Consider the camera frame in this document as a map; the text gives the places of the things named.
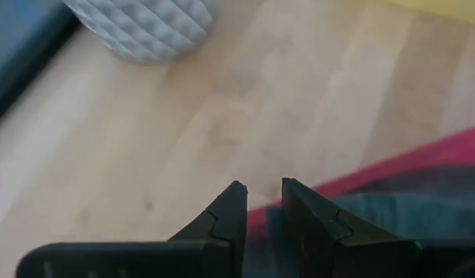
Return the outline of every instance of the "gray fabric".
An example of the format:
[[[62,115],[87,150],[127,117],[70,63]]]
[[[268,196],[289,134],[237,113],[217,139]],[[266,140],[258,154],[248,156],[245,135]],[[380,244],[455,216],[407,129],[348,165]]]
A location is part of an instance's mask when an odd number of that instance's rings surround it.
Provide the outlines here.
[[[475,208],[464,203],[408,194],[359,194],[336,202],[401,237],[475,238]]]
[[[63,0],[119,56],[140,63],[175,58],[212,28],[215,0]]]

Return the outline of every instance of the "white textured vase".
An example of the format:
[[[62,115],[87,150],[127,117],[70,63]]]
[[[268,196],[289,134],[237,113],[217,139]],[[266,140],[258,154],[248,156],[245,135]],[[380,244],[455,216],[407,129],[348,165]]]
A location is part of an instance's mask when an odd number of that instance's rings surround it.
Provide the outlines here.
[[[108,48],[140,63],[194,49],[209,34],[216,0],[63,0]]]

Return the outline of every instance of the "red fabric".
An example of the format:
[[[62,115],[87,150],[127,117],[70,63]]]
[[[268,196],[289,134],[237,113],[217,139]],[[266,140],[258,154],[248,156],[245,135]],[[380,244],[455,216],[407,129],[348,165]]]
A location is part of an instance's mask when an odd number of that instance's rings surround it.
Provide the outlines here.
[[[334,198],[360,188],[370,181],[405,171],[440,165],[475,165],[475,128],[426,145],[407,154],[382,161],[353,174],[317,185],[314,190],[325,197]],[[265,208],[249,211],[248,233],[264,232]]]

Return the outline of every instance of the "floor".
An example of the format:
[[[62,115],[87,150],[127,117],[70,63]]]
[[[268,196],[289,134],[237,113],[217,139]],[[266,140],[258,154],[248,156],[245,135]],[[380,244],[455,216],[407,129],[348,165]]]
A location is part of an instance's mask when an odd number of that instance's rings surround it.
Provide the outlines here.
[[[475,27],[372,0],[222,0],[160,66],[81,31],[0,125],[0,277],[55,241],[166,239],[475,125]]]

